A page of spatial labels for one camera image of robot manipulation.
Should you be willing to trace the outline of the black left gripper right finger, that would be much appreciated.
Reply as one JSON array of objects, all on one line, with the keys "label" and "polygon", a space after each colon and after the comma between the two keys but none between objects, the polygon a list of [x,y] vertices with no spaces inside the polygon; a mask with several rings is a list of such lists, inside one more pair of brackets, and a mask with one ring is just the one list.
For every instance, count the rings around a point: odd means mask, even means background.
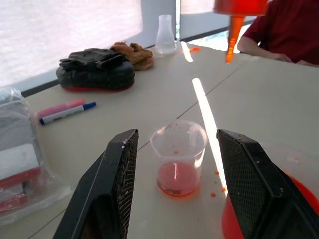
[{"label": "black left gripper right finger", "polygon": [[244,239],[319,239],[319,215],[257,141],[224,129],[216,137]]}]

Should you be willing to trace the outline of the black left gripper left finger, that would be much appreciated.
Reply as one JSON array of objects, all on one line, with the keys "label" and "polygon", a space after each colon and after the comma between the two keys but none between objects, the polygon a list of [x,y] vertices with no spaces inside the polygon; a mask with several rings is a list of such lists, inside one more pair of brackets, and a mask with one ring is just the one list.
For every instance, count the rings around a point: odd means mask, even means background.
[{"label": "black left gripper left finger", "polygon": [[80,178],[53,239],[127,239],[139,132],[116,135]]}]

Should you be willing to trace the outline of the clear beaker with pink liquid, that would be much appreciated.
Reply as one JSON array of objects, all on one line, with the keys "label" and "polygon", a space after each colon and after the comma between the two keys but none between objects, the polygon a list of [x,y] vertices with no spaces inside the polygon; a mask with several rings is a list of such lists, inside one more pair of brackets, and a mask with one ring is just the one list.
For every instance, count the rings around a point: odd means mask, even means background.
[{"label": "clear beaker with pink liquid", "polygon": [[184,197],[199,186],[208,137],[192,121],[175,120],[150,137],[157,164],[157,185],[166,194]]}]

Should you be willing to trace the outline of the white marker with blue cap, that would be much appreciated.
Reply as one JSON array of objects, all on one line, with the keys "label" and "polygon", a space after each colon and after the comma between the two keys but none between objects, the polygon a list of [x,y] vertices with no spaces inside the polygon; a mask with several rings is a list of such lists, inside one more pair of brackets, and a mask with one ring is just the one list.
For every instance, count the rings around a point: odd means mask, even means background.
[{"label": "white marker with blue cap", "polygon": [[42,117],[39,119],[39,123],[41,125],[45,125],[45,124],[48,124],[48,123],[53,122],[55,120],[65,118],[67,116],[70,116],[70,115],[73,115],[73,114],[76,114],[76,113],[79,113],[82,111],[86,111],[86,110],[91,109],[95,106],[96,106],[96,103],[92,102],[89,104],[84,104],[81,106],[73,107],[73,108],[58,112],[58,113],[54,113],[54,114]]}]

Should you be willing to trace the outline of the pink marker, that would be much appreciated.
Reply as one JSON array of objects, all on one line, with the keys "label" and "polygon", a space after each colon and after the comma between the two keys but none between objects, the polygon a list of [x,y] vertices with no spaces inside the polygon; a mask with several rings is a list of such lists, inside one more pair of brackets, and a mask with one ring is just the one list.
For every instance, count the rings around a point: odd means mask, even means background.
[{"label": "pink marker", "polygon": [[63,104],[59,104],[59,105],[38,111],[35,114],[35,116],[37,119],[40,119],[40,118],[43,118],[43,117],[46,117],[46,116],[49,116],[49,115],[52,115],[52,114],[55,114],[55,113],[58,113],[61,111],[65,111],[65,110],[68,110],[68,109],[71,109],[71,108],[74,108],[77,106],[81,106],[83,104],[85,104],[84,99],[79,98],[79,99],[75,99],[73,101],[65,102]]}]

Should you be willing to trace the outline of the clear plastic bag with boxes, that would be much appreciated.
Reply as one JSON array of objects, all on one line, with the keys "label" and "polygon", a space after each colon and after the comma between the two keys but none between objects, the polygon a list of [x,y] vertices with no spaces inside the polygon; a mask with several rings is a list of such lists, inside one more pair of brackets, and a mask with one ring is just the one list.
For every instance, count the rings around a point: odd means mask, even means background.
[{"label": "clear plastic bag with boxes", "polygon": [[15,88],[0,88],[0,226],[71,194],[45,163],[34,113]]}]

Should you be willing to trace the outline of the black gloves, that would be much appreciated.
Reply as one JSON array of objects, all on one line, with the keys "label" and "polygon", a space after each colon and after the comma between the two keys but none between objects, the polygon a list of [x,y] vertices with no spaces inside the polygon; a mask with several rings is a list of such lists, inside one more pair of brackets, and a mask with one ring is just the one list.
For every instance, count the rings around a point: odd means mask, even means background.
[{"label": "black gloves", "polygon": [[127,61],[123,54],[113,50],[90,48],[71,53],[68,58],[60,60],[59,66],[65,70],[107,70]]}]

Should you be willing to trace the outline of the brown crumpled cloth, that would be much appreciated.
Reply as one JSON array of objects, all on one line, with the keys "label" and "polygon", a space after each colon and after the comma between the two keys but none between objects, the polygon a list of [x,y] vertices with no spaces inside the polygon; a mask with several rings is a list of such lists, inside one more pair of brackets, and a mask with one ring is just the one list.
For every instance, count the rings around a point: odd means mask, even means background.
[{"label": "brown crumpled cloth", "polygon": [[110,49],[123,54],[136,71],[144,71],[154,65],[153,53],[137,43],[127,45],[125,42],[115,42]]}]

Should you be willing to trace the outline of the person in dark red shirt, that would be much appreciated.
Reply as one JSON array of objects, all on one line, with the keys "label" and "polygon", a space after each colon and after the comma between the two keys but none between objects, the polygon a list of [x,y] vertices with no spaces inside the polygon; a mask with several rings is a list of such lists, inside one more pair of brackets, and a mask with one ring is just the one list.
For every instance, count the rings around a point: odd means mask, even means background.
[{"label": "person in dark red shirt", "polygon": [[237,48],[252,56],[319,67],[319,0],[271,0]]}]

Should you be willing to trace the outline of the clear conical glass flask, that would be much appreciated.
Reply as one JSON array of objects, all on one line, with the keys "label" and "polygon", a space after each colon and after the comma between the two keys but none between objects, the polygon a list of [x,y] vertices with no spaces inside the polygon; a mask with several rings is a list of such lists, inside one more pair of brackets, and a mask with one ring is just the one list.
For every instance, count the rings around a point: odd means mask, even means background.
[{"label": "clear conical glass flask", "polygon": [[171,15],[159,16],[159,28],[156,38],[155,49],[159,54],[168,55],[176,50],[175,38],[172,30]]}]

